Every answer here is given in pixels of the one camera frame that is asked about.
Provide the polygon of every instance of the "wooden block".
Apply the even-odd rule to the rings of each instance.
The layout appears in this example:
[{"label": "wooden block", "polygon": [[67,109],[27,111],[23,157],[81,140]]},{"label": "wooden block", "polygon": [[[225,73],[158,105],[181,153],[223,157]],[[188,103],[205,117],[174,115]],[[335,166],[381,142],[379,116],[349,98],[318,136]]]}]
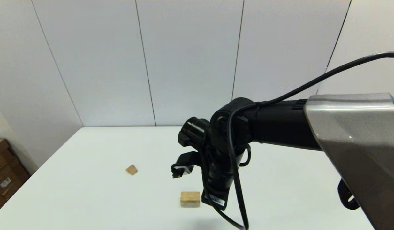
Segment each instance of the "wooden block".
[{"label": "wooden block", "polygon": [[200,192],[181,192],[180,205],[185,208],[200,207]]},{"label": "wooden block", "polygon": [[126,169],[126,171],[133,176],[137,173],[137,168],[134,165],[131,165]]}]

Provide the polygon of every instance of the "label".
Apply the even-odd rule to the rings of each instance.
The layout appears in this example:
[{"label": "label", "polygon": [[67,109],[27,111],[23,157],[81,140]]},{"label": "label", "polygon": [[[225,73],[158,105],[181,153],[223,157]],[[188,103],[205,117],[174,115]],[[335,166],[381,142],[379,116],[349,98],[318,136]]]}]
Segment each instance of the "label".
[{"label": "label", "polygon": [[225,205],[225,201],[224,201],[224,200],[222,200],[222,199],[220,199],[220,198],[218,198],[218,197],[216,197],[216,196],[213,196],[213,195],[211,195],[211,194],[210,194],[210,197],[211,197],[211,200],[212,200],[214,203],[217,203],[217,204],[219,204],[219,205],[221,205],[221,206],[224,206],[224,205]]},{"label": "label", "polygon": [[5,188],[7,187],[7,185],[9,185],[9,183],[11,183],[11,179],[9,177],[7,177],[7,179],[5,179],[1,184],[1,188]]}]

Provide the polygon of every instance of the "black cable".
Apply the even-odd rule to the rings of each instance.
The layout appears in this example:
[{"label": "black cable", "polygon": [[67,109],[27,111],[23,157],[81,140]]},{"label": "black cable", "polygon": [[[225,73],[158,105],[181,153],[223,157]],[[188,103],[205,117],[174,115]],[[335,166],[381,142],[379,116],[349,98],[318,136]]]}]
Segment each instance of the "black cable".
[{"label": "black cable", "polygon": [[247,146],[245,148],[248,151],[248,158],[247,158],[246,162],[239,164],[240,167],[247,166],[249,164],[249,162],[251,161],[251,146],[249,146],[249,144],[247,144]]},{"label": "black cable", "polygon": [[205,152],[203,152],[203,150],[201,149],[199,151],[199,153],[200,153],[201,160],[202,160],[201,176],[202,176],[202,179],[203,179],[203,190],[206,193],[208,202],[214,208],[214,210],[216,210],[216,212],[218,212],[218,214],[220,214],[220,216],[222,216],[226,221],[228,221],[230,224],[232,224],[233,226],[237,227],[238,229],[243,230],[244,226],[238,224],[237,222],[232,220],[230,217],[228,217],[225,213],[223,213],[223,211],[221,211],[220,208],[217,206],[217,204],[215,202],[213,202],[213,200],[211,199],[210,194],[207,192],[206,180],[207,180],[207,175],[208,175],[208,169],[207,169],[207,166],[206,166],[206,161],[204,160],[205,159],[205,156],[204,156]]},{"label": "black cable", "polygon": [[[341,65],[341,66],[339,66],[339,67],[337,67],[337,68],[335,68],[333,70],[330,70],[330,71],[322,74],[321,76],[315,78],[314,80],[311,80],[310,82],[304,84],[303,86],[298,87],[298,88],[292,90],[291,92],[286,93],[286,94],[284,94],[284,95],[282,95],[282,96],[280,96],[278,98],[275,98],[275,99],[270,100],[270,101],[264,101],[264,102],[260,102],[260,103],[253,103],[253,104],[241,107],[241,108],[235,110],[229,116],[229,119],[227,121],[228,151],[229,151],[231,168],[232,168],[232,173],[233,173],[235,191],[236,191],[236,194],[237,194],[238,206],[239,206],[239,210],[241,212],[242,222],[244,224],[244,226],[242,226],[242,229],[248,230],[249,225],[248,225],[247,213],[246,213],[246,210],[245,210],[244,198],[242,196],[241,182],[239,180],[238,166],[237,166],[236,156],[235,156],[235,152],[234,152],[234,144],[232,143],[232,120],[235,117],[235,115],[237,113],[239,113],[239,112],[242,112],[242,111],[247,110],[247,109],[253,109],[253,108],[257,107],[257,106],[264,107],[264,106],[268,106],[268,105],[271,105],[271,104],[274,104],[274,103],[281,102],[281,101],[283,101],[283,100],[285,100],[287,98],[290,98],[291,96],[294,96],[294,95],[302,92],[303,90],[308,89],[309,87],[311,87],[311,86],[313,86],[313,85],[315,85],[315,84],[317,84],[317,83],[319,83],[319,82],[321,82],[321,81],[327,79],[328,77],[331,77],[331,76],[333,76],[333,75],[335,75],[337,73],[340,73],[340,72],[348,70],[348,69],[350,69],[352,67],[355,67],[355,66],[358,66],[358,65],[370,62],[370,61],[374,61],[374,60],[377,60],[377,59],[381,59],[381,58],[394,58],[394,52],[383,52],[383,53],[378,53],[378,54],[372,54],[372,55],[369,55],[369,56],[366,56],[366,57],[359,58],[359,59],[357,59],[355,61],[351,61],[351,62],[349,62],[347,64]],[[235,221],[233,221],[231,219],[230,220],[228,220],[228,219],[226,219],[226,220],[229,221],[230,223],[232,223],[232,225],[236,226],[235,224],[237,224],[238,226],[236,226],[236,227],[241,229],[241,227],[240,227],[241,225],[240,224],[236,223]]]}]

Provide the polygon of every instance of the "table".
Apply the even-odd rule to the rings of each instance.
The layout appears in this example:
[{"label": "table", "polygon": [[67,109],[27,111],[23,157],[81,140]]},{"label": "table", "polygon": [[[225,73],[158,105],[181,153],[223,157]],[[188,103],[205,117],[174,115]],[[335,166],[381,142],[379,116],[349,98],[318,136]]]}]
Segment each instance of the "table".
[{"label": "table", "polygon": [[[236,229],[206,204],[180,207],[180,192],[202,192],[202,182],[199,167],[172,179],[170,166],[192,150],[178,144],[179,130],[80,129],[0,210],[0,230]],[[251,149],[239,169],[250,229],[373,229],[361,209],[340,203],[340,176],[323,152]],[[241,222],[233,187],[226,213]]]}]

